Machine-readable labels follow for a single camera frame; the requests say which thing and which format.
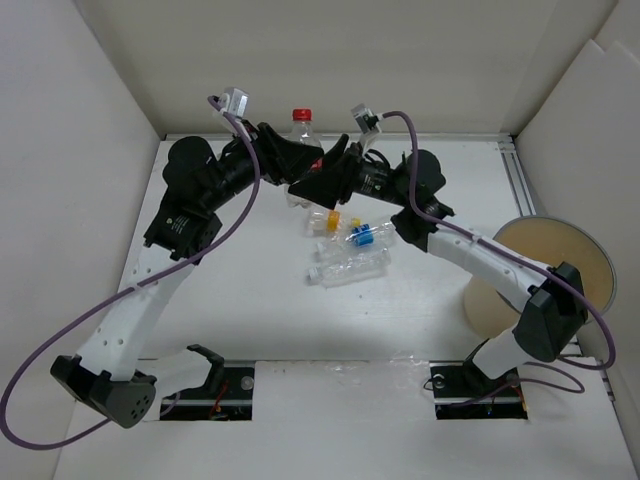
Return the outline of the red cap labelled bottle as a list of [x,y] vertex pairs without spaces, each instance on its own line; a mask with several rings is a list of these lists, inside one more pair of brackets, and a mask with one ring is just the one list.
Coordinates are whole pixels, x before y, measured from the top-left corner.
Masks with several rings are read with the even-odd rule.
[[[310,108],[294,108],[292,110],[293,126],[291,133],[288,137],[289,140],[302,143],[304,145],[310,145],[315,147],[321,147],[319,137],[315,134],[312,126],[312,110]],[[285,198],[289,207],[302,207],[309,209],[312,203],[304,198],[292,195],[288,192],[288,188],[284,189]]]

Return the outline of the yellow cap small bottle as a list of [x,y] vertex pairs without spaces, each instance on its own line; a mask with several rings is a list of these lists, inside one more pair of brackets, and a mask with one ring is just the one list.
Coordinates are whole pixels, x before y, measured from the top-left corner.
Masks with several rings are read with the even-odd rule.
[[312,210],[308,218],[308,229],[314,235],[333,235],[342,231],[351,232],[359,227],[359,217],[337,210]]

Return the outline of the blue label crushed bottle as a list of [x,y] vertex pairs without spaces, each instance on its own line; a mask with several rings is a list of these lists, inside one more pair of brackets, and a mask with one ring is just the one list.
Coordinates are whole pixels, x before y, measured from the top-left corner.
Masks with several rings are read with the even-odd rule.
[[315,253],[320,260],[328,260],[392,245],[395,237],[396,230],[389,219],[376,219],[358,226],[340,227],[327,239],[316,244]]

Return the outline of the large clear bottle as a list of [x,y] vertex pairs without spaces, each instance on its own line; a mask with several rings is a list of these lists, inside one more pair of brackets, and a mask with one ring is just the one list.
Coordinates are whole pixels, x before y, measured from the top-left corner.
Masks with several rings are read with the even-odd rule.
[[387,247],[330,259],[307,270],[307,283],[324,288],[346,286],[387,273],[391,256]]

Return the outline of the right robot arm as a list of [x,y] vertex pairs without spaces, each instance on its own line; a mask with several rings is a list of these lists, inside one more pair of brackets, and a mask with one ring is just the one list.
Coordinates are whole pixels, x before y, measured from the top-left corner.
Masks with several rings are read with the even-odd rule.
[[551,267],[521,257],[454,219],[437,191],[446,180],[438,159],[413,149],[396,168],[370,162],[345,137],[325,153],[318,170],[294,181],[290,193],[326,208],[360,194],[400,206],[391,221],[406,243],[446,260],[491,285],[516,311],[516,324],[478,345],[461,365],[462,381],[485,395],[527,362],[552,363],[585,324],[581,274],[562,262]]

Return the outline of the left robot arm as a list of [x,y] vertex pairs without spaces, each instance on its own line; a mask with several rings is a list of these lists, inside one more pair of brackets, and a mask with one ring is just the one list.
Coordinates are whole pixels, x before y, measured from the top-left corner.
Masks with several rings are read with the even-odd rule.
[[162,171],[166,191],[129,275],[130,294],[116,301],[75,355],[59,356],[51,367],[80,403],[122,428],[137,425],[173,393],[194,389],[208,397],[220,390],[224,359],[213,351],[192,344],[144,360],[142,350],[171,297],[218,236],[218,209],[260,180],[296,182],[324,154],[266,123],[247,131],[247,141],[234,137],[219,155],[199,136],[170,147]]

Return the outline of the beige round bin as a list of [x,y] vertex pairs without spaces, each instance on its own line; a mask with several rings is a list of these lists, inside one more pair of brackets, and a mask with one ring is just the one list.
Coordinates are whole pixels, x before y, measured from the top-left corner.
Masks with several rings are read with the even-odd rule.
[[[603,314],[616,293],[615,270],[608,255],[588,233],[564,220],[526,216],[505,224],[494,240],[532,260],[557,266],[567,262],[581,275],[584,295]],[[519,314],[489,283],[474,276],[463,293],[467,322],[480,337],[493,338],[512,328]]]

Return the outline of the aluminium rail right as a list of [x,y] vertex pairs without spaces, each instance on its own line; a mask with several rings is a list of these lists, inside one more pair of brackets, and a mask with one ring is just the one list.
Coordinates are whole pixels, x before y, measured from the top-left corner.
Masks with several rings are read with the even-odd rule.
[[534,215],[535,207],[513,138],[510,135],[502,134],[498,140],[498,149],[503,159],[519,215]]

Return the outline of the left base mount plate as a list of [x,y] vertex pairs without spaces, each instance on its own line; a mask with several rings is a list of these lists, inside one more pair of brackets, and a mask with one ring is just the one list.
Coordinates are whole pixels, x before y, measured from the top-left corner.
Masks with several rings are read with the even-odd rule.
[[231,362],[216,386],[182,390],[160,404],[160,421],[250,421],[255,385],[254,362]]

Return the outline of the base mount plate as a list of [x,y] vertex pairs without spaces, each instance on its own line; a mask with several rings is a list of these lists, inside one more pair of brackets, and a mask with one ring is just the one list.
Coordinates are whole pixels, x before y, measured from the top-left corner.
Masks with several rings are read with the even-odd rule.
[[495,380],[474,380],[466,376],[459,361],[432,362],[423,384],[433,393],[438,420],[527,420],[524,395],[516,368]]
[[254,362],[231,362],[216,386],[182,390],[160,404],[160,421],[250,421],[255,385]]

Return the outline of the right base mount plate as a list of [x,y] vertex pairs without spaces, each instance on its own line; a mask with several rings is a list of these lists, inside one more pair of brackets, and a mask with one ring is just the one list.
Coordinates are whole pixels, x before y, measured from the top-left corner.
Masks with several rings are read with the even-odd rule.
[[524,395],[516,368],[495,380],[474,380],[466,376],[459,361],[432,362],[423,384],[433,393],[438,420],[527,420]]

